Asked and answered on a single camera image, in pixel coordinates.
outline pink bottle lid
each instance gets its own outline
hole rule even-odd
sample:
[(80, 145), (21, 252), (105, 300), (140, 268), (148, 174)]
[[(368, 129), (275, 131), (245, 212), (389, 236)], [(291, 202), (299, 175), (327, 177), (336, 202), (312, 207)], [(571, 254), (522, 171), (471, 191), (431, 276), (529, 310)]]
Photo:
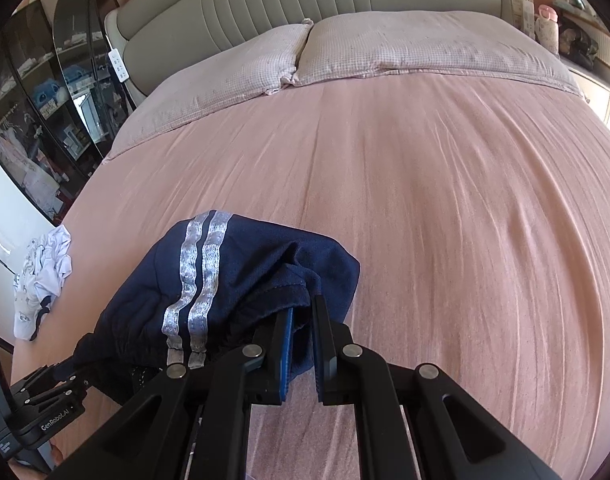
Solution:
[(558, 23), (558, 14), (548, 5), (539, 6), (538, 13), (546, 20), (551, 20), (552, 22)]

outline human hand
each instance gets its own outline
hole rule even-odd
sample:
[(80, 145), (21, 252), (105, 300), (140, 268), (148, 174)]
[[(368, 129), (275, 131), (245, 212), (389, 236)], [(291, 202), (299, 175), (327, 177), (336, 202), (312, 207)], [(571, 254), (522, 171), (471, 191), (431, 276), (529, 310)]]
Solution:
[[(63, 462), (63, 454), (53, 444), (51, 444), (51, 457), (54, 459), (54, 463), (57, 466)], [(32, 469), (31, 467), (21, 465), (16, 462), (15, 459), (11, 459), (9, 461), (9, 467), (12, 469), (14, 474), (18, 476), (19, 480), (43, 480), (47, 478), (45, 473), (41, 473), (35, 469)]]

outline white water bottle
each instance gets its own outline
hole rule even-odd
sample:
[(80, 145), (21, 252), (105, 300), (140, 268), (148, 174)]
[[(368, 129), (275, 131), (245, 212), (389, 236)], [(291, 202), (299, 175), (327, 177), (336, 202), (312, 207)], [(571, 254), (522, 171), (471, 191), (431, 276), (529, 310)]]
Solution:
[(536, 19), (536, 36), (538, 42), (555, 56), (558, 56), (558, 15), (549, 6), (538, 8)]

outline mirror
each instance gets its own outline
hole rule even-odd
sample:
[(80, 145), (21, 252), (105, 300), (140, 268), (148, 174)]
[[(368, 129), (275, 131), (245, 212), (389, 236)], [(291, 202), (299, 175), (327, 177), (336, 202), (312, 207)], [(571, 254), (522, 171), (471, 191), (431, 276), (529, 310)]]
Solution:
[(125, 91), (110, 66), (96, 0), (58, 0), (53, 40), (80, 118), (103, 156), (127, 119)]

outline white glossy panel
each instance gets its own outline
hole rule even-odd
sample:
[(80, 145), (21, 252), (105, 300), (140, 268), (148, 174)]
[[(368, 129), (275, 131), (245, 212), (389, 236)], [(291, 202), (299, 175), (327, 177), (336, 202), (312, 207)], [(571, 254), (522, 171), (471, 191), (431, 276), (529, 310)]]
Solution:
[(0, 263), (0, 337), (14, 344), (14, 274)]
[(32, 238), (53, 225), (38, 211), (0, 167), (0, 259), (19, 272)]

